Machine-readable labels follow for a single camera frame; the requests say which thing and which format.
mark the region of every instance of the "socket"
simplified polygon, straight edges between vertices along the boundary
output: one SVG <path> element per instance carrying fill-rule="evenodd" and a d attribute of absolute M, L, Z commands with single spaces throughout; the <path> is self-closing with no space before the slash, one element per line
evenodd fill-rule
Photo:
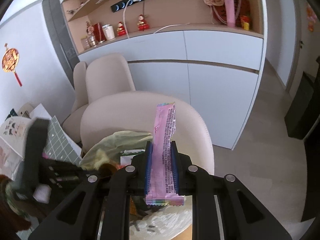
<path fill-rule="evenodd" d="M 117 11 L 120 11 L 121 9 L 124 9 L 124 7 L 125 7 L 125 5 L 127 4 L 128 1 L 129 0 L 122 0 L 120 2 L 115 3 L 114 5 L 112 5 L 110 7 L 111 11 L 117 12 Z M 131 0 L 131 2 L 129 2 L 128 6 L 133 5 L 135 3 L 138 3 L 138 2 L 141 2 L 141 1 L 143 1 L 143 0 L 139 0 L 139 1 L 136 1 L 136 2 Z"/>

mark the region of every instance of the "snack bar packet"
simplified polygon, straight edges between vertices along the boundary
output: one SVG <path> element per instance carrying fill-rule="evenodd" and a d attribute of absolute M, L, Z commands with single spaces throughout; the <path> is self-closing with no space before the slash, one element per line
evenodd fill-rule
<path fill-rule="evenodd" d="M 184 196 L 176 193 L 172 175 L 170 138 L 176 128 L 175 105 L 160 104 L 153 130 L 150 180 L 147 181 L 148 205 L 183 205 Z"/>

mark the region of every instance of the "white canister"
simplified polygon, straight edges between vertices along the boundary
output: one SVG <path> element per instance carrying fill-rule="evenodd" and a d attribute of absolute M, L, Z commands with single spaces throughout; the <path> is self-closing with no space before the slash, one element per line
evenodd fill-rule
<path fill-rule="evenodd" d="M 104 25 L 102 26 L 102 30 L 104 32 L 104 35 L 106 36 L 107 41 L 116 38 L 112 25 L 110 24 Z"/>

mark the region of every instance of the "pink tube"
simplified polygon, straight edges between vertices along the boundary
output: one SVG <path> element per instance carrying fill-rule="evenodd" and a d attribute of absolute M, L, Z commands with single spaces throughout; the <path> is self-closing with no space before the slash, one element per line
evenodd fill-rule
<path fill-rule="evenodd" d="M 227 23 L 229 27 L 236 26 L 235 19 L 235 0 L 224 0 L 226 5 Z"/>

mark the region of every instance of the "beige chair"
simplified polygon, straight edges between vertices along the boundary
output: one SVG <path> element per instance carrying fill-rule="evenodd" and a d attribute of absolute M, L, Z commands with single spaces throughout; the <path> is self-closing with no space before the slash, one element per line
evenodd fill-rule
<path fill-rule="evenodd" d="M 176 131 L 172 139 L 177 142 L 179 152 L 189 155 L 193 164 L 214 174 L 210 135 L 198 112 L 183 101 L 151 92 L 123 92 L 89 104 L 81 119 L 83 148 L 88 151 L 116 131 L 152 132 L 156 106 L 165 102 L 176 104 Z"/>
<path fill-rule="evenodd" d="M 127 61 L 120 53 L 94 60 L 87 69 L 89 104 L 97 99 L 125 91 L 135 91 Z"/>
<path fill-rule="evenodd" d="M 62 124 L 63 130 L 75 143 L 81 141 L 80 122 L 84 111 L 88 107 L 87 86 L 85 84 L 86 70 L 87 63 L 84 61 L 79 62 L 73 70 L 76 100 L 71 109 L 71 115 Z"/>

